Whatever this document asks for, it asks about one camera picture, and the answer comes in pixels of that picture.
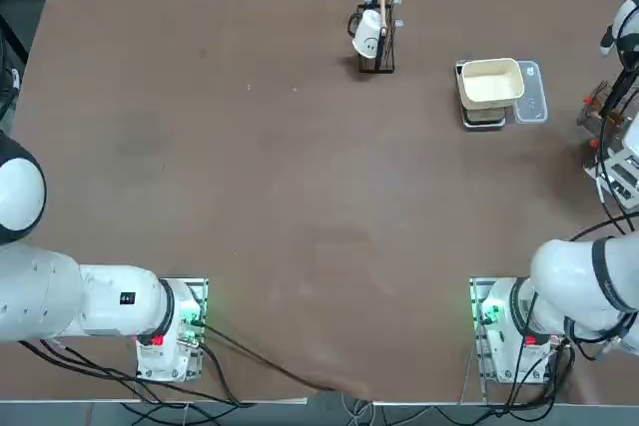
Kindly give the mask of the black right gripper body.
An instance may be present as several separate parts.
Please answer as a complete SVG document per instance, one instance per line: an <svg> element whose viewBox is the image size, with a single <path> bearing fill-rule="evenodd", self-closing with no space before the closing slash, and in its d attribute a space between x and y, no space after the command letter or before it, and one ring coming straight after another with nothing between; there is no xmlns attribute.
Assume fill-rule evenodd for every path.
<svg viewBox="0 0 639 426"><path fill-rule="evenodd" d="M638 63L624 64L618 76L618 87L620 90L629 90L638 77Z"/></svg>

